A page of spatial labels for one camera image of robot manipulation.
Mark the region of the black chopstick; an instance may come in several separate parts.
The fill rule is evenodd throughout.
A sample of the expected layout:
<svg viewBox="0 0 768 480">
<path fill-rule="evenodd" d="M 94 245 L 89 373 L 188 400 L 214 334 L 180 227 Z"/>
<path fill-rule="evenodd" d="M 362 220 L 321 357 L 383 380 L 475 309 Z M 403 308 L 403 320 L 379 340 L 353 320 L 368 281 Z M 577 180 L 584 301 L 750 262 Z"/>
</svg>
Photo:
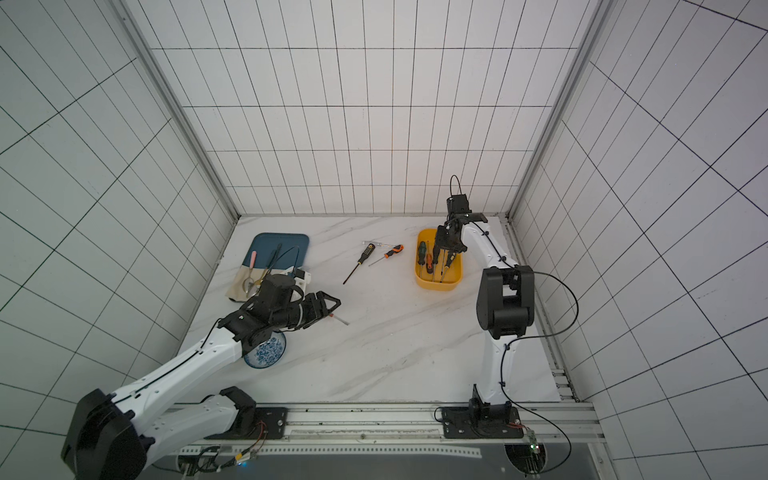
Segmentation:
<svg viewBox="0 0 768 480">
<path fill-rule="evenodd" d="M 278 258 L 280 256 L 281 250 L 282 250 L 282 244 L 278 243 L 276 248 L 275 248 L 275 250 L 272 252 L 272 255 L 271 255 L 267 265 L 264 268 L 264 271 L 263 271 L 263 273 L 262 273 L 262 275 L 260 277 L 260 280 L 263 280 L 271 272 L 271 270 L 273 269 L 275 263 L 277 262 L 277 260 L 278 260 Z"/>
</svg>

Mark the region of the pink handled spoon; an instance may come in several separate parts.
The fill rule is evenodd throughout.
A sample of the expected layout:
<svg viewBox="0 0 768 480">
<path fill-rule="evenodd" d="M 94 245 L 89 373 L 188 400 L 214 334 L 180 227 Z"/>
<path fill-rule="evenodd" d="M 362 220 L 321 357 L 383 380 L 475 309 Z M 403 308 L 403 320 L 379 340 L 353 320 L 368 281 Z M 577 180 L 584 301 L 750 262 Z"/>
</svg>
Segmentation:
<svg viewBox="0 0 768 480">
<path fill-rule="evenodd" d="M 253 270 L 255 266 L 255 262 L 257 259 L 258 253 L 255 250 L 252 250 L 250 252 L 250 258 L 249 258 L 249 271 L 247 277 L 244 279 L 243 282 L 243 288 L 246 294 L 248 294 L 255 283 L 255 280 L 253 279 Z"/>
</svg>

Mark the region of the long brown black screwdriver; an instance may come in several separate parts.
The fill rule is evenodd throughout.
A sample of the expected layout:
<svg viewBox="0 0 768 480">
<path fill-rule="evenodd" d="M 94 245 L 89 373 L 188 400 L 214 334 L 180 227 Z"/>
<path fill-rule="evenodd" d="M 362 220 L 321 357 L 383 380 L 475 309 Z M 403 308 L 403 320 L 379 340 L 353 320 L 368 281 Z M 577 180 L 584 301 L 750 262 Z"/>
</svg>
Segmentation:
<svg viewBox="0 0 768 480">
<path fill-rule="evenodd" d="M 371 254 L 374 252 L 375 248 L 376 248 L 376 245 L 374 243 L 368 243 L 366 245 L 366 247 L 362 251 L 360 257 L 358 258 L 355 267 L 349 273 L 347 278 L 343 281 L 343 285 L 345 285 L 348 282 L 348 280 L 355 273 L 355 271 L 358 269 L 358 267 L 361 266 L 371 256 Z"/>
</svg>

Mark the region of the small orange black screwdriver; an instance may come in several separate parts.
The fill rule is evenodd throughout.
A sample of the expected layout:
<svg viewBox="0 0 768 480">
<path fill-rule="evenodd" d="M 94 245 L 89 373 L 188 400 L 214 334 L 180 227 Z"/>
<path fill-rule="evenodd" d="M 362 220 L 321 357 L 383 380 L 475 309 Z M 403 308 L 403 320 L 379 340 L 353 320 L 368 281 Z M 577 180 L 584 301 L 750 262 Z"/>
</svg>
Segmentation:
<svg viewBox="0 0 768 480">
<path fill-rule="evenodd" d="M 376 265 L 377 263 L 379 263 L 382 260 L 389 259 L 389 258 L 391 258 L 391 257 L 393 257 L 393 256 L 395 256 L 395 255 L 397 255 L 399 253 L 401 253 L 403 251 L 403 249 L 404 249 L 404 246 L 402 244 L 395 245 L 390 250 L 388 250 L 381 258 L 378 258 L 377 260 L 372 262 L 370 264 L 370 267 L 372 267 L 373 265 Z"/>
</svg>

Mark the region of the beige cloth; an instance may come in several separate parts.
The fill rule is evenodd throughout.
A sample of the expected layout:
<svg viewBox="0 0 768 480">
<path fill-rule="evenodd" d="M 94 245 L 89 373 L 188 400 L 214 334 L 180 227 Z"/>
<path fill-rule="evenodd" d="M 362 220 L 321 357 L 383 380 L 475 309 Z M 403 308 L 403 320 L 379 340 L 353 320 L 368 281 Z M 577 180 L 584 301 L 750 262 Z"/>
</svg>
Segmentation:
<svg viewBox="0 0 768 480">
<path fill-rule="evenodd" d="M 253 278 L 257 279 L 261 276 L 263 268 L 254 267 Z M 235 271 L 235 276 L 225 293 L 225 297 L 233 302 L 245 302 L 249 298 L 246 297 L 246 293 L 243 288 L 244 279 L 247 277 L 249 271 L 248 266 L 239 266 Z M 271 274 L 284 274 L 285 270 L 272 270 Z"/>
</svg>

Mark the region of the black yellow deli screwdriver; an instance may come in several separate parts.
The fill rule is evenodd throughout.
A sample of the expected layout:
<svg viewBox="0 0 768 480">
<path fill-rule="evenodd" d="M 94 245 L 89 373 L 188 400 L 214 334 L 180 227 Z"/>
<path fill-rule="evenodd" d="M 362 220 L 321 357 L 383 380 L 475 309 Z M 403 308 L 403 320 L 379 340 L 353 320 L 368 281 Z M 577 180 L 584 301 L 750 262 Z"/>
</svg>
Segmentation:
<svg viewBox="0 0 768 480">
<path fill-rule="evenodd" d="M 442 261 L 444 259 L 444 254 L 442 248 L 435 244 L 432 250 L 432 255 L 434 258 L 434 275 L 432 275 L 432 278 L 435 278 L 435 276 L 440 272 Z"/>
</svg>

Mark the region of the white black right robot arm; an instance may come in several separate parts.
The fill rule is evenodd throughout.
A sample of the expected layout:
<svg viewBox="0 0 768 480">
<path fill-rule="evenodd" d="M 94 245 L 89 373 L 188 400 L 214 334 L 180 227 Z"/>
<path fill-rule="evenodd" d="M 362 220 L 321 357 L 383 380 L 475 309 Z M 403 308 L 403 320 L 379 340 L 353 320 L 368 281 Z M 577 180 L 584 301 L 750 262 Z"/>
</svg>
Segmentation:
<svg viewBox="0 0 768 480">
<path fill-rule="evenodd" d="M 450 213 L 437 232 L 443 251 L 468 251 L 483 267 L 476 299 L 478 324 L 486 333 L 480 380 L 465 406 L 435 412 L 450 439 L 521 439 L 526 433 L 505 388 L 517 341 L 534 321 L 533 272 L 511 263 L 493 235 L 479 226 L 486 221 L 480 213 Z"/>
</svg>

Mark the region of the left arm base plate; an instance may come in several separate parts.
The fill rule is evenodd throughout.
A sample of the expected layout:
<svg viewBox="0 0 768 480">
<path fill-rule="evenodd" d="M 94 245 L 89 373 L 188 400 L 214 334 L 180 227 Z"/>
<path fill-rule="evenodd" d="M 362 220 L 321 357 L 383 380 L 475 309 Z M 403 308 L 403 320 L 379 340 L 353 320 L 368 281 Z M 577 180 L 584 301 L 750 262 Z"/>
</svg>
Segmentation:
<svg viewBox="0 0 768 480">
<path fill-rule="evenodd" d="M 247 408 L 239 413 L 229 430 L 206 437 L 206 440 L 279 440 L 285 432 L 289 410 L 283 407 Z"/>
</svg>

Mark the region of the blue patterned plate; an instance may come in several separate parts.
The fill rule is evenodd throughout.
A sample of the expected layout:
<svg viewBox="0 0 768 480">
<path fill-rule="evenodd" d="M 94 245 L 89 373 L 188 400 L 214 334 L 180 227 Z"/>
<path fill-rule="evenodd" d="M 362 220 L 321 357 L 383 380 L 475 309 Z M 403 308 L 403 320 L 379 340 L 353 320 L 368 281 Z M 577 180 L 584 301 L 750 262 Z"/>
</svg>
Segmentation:
<svg viewBox="0 0 768 480">
<path fill-rule="evenodd" d="M 264 343 L 255 347 L 244 356 L 244 362 L 253 369 L 267 369 L 275 365 L 285 354 L 287 346 L 283 332 L 273 332 Z"/>
</svg>

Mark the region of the purple clear red screwdriver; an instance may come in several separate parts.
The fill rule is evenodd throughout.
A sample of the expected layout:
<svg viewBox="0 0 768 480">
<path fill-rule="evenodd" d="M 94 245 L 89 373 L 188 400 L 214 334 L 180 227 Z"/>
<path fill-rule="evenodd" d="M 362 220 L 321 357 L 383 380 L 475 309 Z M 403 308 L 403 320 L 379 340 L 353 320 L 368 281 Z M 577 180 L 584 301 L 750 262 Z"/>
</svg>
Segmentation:
<svg viewBox="0 0 768 480">
<path fill-rule="evenodd" d="M 335 319 L 336 321 L 338 321 L 338 322 L 342 323 L 342 324 L 343 324 L 343 325 L 345 325 L 345 326 L 349 326 L 349 325 L 350 325 L 350 324 L 349 324 L 349 322 L 347 322 L 347 321 L 343 320 L 341 317 L 339 317 L 339 316 L 338 316 L 338 315 L 336 315 L 336 314 L 329 314 L 329 316 L 330 316 L 331 318 Z"/>
</svg>

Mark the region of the yellow plastic storage box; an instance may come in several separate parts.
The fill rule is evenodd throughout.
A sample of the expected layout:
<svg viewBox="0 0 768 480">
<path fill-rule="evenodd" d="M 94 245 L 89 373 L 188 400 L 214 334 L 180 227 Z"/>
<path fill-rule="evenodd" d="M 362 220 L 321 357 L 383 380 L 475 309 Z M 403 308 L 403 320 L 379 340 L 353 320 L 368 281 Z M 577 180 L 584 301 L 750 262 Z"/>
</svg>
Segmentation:
<svg viewBox="0 0 768 480">
<path fill-rule="evenodd" d="M 463 279 L 462 256 L 456 254 L 450 259 L 446 250 L 435 247 L 437 230 L 421 230 L 416 240 L 414 275 L 416 283 L 423 289 L 447 292 L 455 289 Z"/>
</svg>

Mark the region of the aluminium mounting rail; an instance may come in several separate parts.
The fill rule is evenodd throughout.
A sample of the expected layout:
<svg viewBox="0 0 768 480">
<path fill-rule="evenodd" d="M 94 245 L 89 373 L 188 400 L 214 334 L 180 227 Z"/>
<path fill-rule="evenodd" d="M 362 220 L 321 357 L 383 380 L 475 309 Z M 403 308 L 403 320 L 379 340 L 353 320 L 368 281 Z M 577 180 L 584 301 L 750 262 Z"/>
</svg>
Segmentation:
<svg viewBox="0 0 768 480">
<path fill-rule="evenodd" d="M 234 456 L 246 449 L 254 454 L 392 453 L 404 455 L 447 454 L 475 456 L 480 446 L 523 445 L 544 447 L 597 444 L 606 438 L 591 405 L 587 403 L 533 403 L 519 409 L 526 433 L 522 439 L 450 440 L 435 418 L 440 407 L 429 403 L 384 404 L 265 404 L 289 410 L 282 439 L 206 440 L 203 438 L 168 455 L 192 456 L 213 446 L 220 456 Z"/>
</svg>

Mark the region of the dark teal tray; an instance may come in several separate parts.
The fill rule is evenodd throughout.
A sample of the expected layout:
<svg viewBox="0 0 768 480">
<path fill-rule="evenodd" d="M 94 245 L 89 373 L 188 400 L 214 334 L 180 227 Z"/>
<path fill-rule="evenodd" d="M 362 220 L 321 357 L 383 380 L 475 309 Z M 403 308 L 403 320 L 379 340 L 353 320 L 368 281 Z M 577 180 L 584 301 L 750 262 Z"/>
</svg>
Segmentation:
<svg viewBox="0 0 768 480">
<path fill-rule="evenodd" d="M 295 233 L 260 233 L 256 235 L 242 262 L 244 267 L 251 265 L 251 257 L 256 253 L 254 268 L 288 270 L 291 267 L 302 268 L 309 247 L 306 234 Z"/>
</svg>

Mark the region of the green black screwdriver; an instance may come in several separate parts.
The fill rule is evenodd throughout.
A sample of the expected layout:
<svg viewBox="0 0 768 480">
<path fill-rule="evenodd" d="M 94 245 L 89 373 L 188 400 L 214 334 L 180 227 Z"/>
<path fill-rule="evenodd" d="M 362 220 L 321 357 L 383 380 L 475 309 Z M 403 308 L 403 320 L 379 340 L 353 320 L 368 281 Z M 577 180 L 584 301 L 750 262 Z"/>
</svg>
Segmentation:
<svg viewBox="0 0 768 480">
<path fill-rule="evenodd" d="M 421 241 L 419 243 L 417 254 L 417 263 L 419 266 L 423 267 L 426 263 L 427 257 L 427 245 L 425 241 Z"/>
</svg>

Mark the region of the metal spoon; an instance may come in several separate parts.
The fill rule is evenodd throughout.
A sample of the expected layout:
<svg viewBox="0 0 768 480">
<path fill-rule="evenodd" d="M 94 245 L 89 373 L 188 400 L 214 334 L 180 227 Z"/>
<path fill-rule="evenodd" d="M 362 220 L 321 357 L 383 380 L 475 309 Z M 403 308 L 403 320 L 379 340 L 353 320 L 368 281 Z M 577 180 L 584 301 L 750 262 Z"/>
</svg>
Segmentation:
<svg viewBox="0 0 768 480">
<path fill-rule="evenodd" d="M 272 268 L 265 268 L 262 271 L 262 274 L 257 279 L 254 279 L 251 275 L 249 275 L 244 282 L 245 285 L 245 293 L 246 297 L 250 298 L 254 295 L 256 295 L 261 288 L 261 284 L 266 279 L 268 275 L 272 273 Z"/>
</svg>

